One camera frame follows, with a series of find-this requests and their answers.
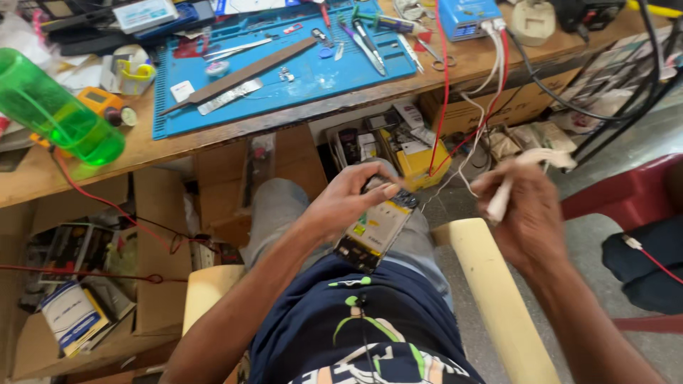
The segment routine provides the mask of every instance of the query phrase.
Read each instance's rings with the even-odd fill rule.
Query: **green plastic bottle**
[[[0,48],[0,112],[91,165],[114,161],[126,145],[121,132],[10,48]]]

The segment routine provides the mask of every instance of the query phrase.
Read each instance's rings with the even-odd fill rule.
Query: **beige chair armrest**
[[[432,230],[437,245],[458,255],[493,345],[513,384],[559,384],[548,352],[531,321],[483,219],[451,221]]]
[[[182,334],[240,281],[244,274],[243,265],[216,265],[190,273],[187,279]]]

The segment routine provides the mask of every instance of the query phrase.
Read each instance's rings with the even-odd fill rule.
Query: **floor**
[[[606,147],[590,162],[569,174],[549,172],[562,198],[603,178],[626,171],[669,153],[683,152],[683,106],[671,107],[645,116],[627,133]],[[419,192],[426,201],[436,188]],[[475,198],[460,185],[446,186],[424,210],[430,226],[448,221],[478,217]],[[621,293],[621,284],[601,263],[600,244],[607,236],[621,232],[619,226],[602,215],[589,215],[566,224],[570,257],[612,318],[651,316],[653,313],[631,305]],[[440,247],[439,260],[454,293],[454,306],[469,361],[489,384],[509,383],[497,360],[490,339],[467,287],[458,259],[452,249]],[[573,383],[553,331],[521,276],[512,275],[545,343],[562,383]],[[683,335],[627,332],[626,337],[645,355],[670,383],[683,383]]]

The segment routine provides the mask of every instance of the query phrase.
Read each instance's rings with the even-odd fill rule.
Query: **person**
[[[374,174],[394,184],[359,194]],[[504,175],[514,187],[494,239],[540,302],[574,381],[663,383],[571,265],[555,186],[538,167],[503,163],[482,175],[472,184],[479,209]],[[264,183],[243,253],[249,273],[180,340],[161,383],[222,383],[246,350],[254,384],[483,383],[419,210],[371,275],[330,254],[330,241],[399,182],[383,163],[354,165],[310,206],[293,182]]]

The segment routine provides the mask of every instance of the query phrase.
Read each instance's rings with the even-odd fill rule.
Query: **wooden workbench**
[[[387,14],[395,15],[391,0],[379,0],[379,2]],[[506,4],[501,5],[501,10],[506,16],[512,12],[512,8]],[[660,19],[656,23],[664,25],[666,22]],[[597,49],[620,38],[642,31],[644,31],[644,26],[639,13],[624,10],[619,14],[617,20],[604,31],[590,34],[589,47]],[[408,37],[408,41],[414,44],[412,38]],[[431,45],[440,50],[441,44],[437,33],[432,36]],[[557,31],[548,42],[539,47],[527,47],[526,52],[532,61],[542,61],[563,55],[575,55],[583,49],[584,42],[580,37],[576,34],[569,35],[562,32],[558,26]],[[458,65],[449,70],[451,84],[487,75],[495,59],[494,45],[488,38],[449,43],[448,53],[458,60]],[[424,74],[417,72],[415,76],[407,79],[383,83],[305,105],[158,141],[152,140],[154,92],[153,89],[149,89],[139,100],[131,103],[139,116],[139,123],[135,128],[124,132],[126,134],[126,149],[123,154],[116,161],[102,167],[91,167],[76,160],[69,161],[70,174],[79,184],[89,184],[148,165],[163,163],[225,145],[232,141],[244,139],[248,135],[263,133],[269,129],[289,126],[297,122],[317,120],[336,113],[359,109],[407,95],[419,94],[442,86],[444,75],[443,72],[437,72],[431,68],[433,58],[425,52],[418,53],[418,56],[425,68]],[[511,70],[525,71],[520,67],[521,64],[521,56],[510,42]],[[69,188],[62,175],[57,171],[55,164],[50,160],[48,152],[40,146],[34,146],[16,171],[0,174],[0,207],[65,191]]]

